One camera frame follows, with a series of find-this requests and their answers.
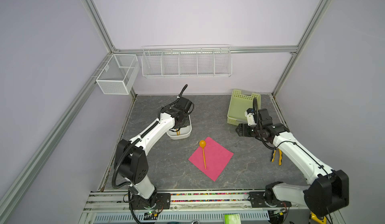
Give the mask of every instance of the white wall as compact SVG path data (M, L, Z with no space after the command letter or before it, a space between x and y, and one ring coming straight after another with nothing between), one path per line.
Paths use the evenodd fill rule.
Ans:
M118 49L297 45L319 0L94 0Z
M0 26L1 198L107 51L80 0L0 0Z
M103 178L130 103L129 96L104 95L97 86L8 223L78 223Z
M289 128L350 179L346 223L383 223L385 0L334 0L277 98Z
M230 77L145 78L140 70L134 89L137 94L178 94L188 84L186 94L231 93L233 89L271 93L290 59L289 53L233 54Z

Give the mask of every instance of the green box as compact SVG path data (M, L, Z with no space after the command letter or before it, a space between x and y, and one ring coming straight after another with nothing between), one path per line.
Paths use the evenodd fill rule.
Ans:
M241 216L239 214L225 214L225 224L241 224Z
M233 90L231 95L229 111L227 112L227 123L232 125L247 123L245 111L253 107L253 99L257 98L258 108L261 108L261 95L251 93L246 95L246 91Z

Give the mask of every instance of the white mesh basket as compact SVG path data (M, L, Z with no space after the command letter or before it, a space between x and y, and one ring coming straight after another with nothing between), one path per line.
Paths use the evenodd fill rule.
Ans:
M96 78L104 94L128 95L139 72L136 55L113 54Z
M142 71L146 78L230 76L230 48L144 51Z

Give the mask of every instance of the light green basket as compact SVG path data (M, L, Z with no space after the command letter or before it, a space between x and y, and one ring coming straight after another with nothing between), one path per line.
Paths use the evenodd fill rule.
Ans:
M242 90L233 90L231 95L229 111L227 112L227 123L232 125L238 125L247 123L244 112L248 108L253 107L253 99L257 98L258 108L261 108L261 95L257 93L251 93L251 95L245 95Z

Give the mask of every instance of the gray tabletop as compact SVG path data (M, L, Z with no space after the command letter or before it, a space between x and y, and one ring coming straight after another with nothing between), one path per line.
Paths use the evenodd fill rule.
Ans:
M235 125L227 124L230 95L190 95L195 108L191 114L190 137L171 140L163 135L147 155L148 177L158 190L173 189L264 189L265 185L283 181L293 185L306 185L300 170L283 155L282 165L270 162L272 151L262 142L239 137ZM160 106L175 100L175 96L138 96L130 115L123 138L131 139L157 118ZM262 95L261 107L267 108L275 123L277 113L268 95ZM188 158L199 147L198 142L211 137L234 155L214 182ZM105 190L111 189L109 175ZM117 183L124 179L119 175Z

